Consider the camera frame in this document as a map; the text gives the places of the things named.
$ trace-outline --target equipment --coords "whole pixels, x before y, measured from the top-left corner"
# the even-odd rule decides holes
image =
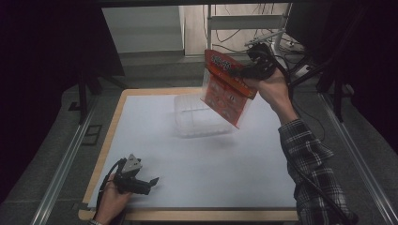
[[[150,189],[158,183],[159,177],[149,182],[137,180],[135,178],[135,175],[143,166],[141,165],[141,159],[136,158],[133,154],[129,156],[129,159],[120,159],[119,163],[114,183],[117,185],[117,189],[120,193],[128,191],[135,194],[147,195]]]

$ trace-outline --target black curtain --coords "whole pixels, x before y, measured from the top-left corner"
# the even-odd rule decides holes
[[[38,151],[63,92],[78,82],[79,72],[91,80],[124,72],[101,8],[94,5],[1,3],[0,60],[3,201]]]

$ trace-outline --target wrist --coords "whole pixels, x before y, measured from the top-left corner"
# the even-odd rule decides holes
[[[277,113],[281,125],[299,119],[290,101],[286,101],[284,104],[273,105],[271,108]]]

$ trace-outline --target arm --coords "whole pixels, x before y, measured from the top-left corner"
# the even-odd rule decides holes
[[[126,207],[131,194],[130,192],[120,194],[117,186],[113,182],[114,174],[109,177],[108,183],[103,190],[102,199],[99,204],[99,209],[94,216],[94,220],[101,225],[108,225],[122,210]]]
[[[282,125],[279,132],[283,152],[289,154],[298,168],[332,198],[353,223],[356,223],[358,217],[346,207],[343,190],[337,183],[333,170],[326,164],[333,154],[320,143],[296,115],[283,74],[276,69],[267,80],[245,79],[244,81],[249,86],[255,87],[260,96],[277,113]],[[302,224],[340,224],[340,219],[325,200],[312,187],[304,183],[290,163],[287,164],[287,170],[296,183],[294,196],[297,200],[300,222]]]

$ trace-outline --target metal rail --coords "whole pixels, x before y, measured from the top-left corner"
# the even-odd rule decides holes
[[[339,119],[334,114],[333,109],[331,108],[332,103],[329,96],[327,94],[318,94],[318,96],[320,97],[332,124],[340,135],[340,138],[342,139],[345,148],[351,156],[354,165],[357,167],[357,171],[359,172],[363,183],[365,183],[365,186],[367,187],[369,193],[374,199],[381,216],[384,218],[386,224],[388,225],[398,224],[397,214],[395,213],[395,210],[393,209],[389,198],[387,197],[383,188],[376,181],[374,175],[372,174],[371,170],[363,159],[360,150],[352,140],[351,135],[346,129],[344,123],[340,123]]]
[[[62,186],[64,185],[70,166],[72,165],[76,153],[79,149],[79,146],[82,142],[85,131],[87,130],[87,127],[91,121],[93,112],[95,110],[95,107],[97,106],[97,102],[98,102],[98,97],[93,96],[93,99],[89,103],[88,115],[85,118],[85,120],[82,122],[82,124],[79,125],[79,127],[77,128],[76,133],[69,144],[68,150],[65,153],[65,155],[62,157],[62,160],[59,163],[59,166],[53,176],[53,180],[48,186],[46,193],[44,194],[43,199],[41,200],[41,203],[38,206],[38,210],[35,213],[32,222],[30,224],[42,225],[47,223],[47,220],[53,210],[59,192]]]

